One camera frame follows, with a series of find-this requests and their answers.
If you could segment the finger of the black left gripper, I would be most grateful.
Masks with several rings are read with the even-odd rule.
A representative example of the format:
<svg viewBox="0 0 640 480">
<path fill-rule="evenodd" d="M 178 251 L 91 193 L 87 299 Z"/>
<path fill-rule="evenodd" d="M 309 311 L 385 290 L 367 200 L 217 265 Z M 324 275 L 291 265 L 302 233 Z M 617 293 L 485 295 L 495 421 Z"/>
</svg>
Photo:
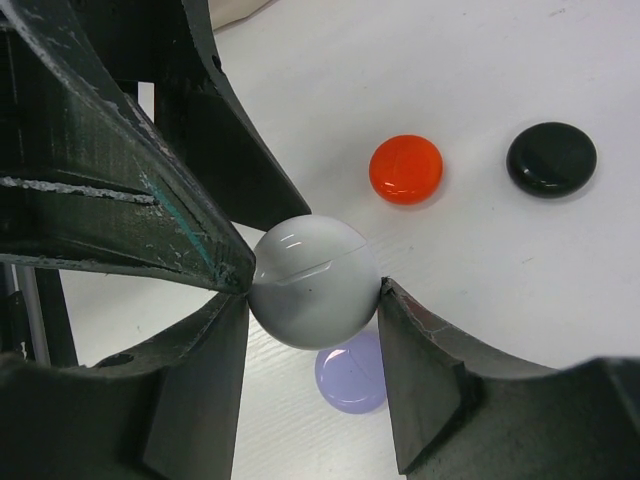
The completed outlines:
<svg viewBox="0 0 640 480">
<path fill-rule="evenodd" d="M 310 213 L 223 71 L 208 2 L 71 6 L 124 92 L 153 85 L 156 128 L 231 221 L 267 231 Z"/>
<path fill-rule="evenodd" d="M 1 5 L 1 258 L 242 294 L 255 259 L 66 1 Z"/>
</svg>

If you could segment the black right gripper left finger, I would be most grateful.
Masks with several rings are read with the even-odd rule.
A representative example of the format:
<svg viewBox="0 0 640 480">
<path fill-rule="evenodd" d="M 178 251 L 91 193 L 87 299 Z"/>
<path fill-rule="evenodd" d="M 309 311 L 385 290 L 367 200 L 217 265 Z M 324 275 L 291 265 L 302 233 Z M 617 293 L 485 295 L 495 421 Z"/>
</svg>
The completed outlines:
<svg viewBox="0 0 640 480">
<path fill-rule="evenodd" d="M 227 479 L 248 306 L 218 294 L 96 366 L 1 358 L 5 479 Z"/>
</svg>

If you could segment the white earbud charging case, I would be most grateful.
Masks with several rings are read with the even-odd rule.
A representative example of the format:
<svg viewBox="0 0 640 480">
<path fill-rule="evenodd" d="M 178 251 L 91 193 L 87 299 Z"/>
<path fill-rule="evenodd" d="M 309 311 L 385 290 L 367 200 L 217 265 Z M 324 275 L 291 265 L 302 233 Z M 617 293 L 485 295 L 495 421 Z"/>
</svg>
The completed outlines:
<svg viewBox="0 0 640 480">
<path fill-rule="evenodd" d="M 339 345 L 372 319 L 381 274 L 367 240 L 320 215 L 285 220 L 254 249 L 250 310 L 273 338 L 303 350 Z"/>
</svg>

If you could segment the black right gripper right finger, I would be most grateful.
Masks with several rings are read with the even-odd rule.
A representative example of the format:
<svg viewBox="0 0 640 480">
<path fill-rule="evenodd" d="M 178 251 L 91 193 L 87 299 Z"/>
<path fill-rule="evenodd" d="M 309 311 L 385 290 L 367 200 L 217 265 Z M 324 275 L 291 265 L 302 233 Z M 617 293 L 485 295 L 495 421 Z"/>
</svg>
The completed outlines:
<svg viewBox="0 0 640 480">
<path fill-rule="evenodd" d="M 635 479 L 639 362 L 555 370 L 432 313 L 390 278 L 378 310 L 397 468 L 409 479 Z"/>
</svg>

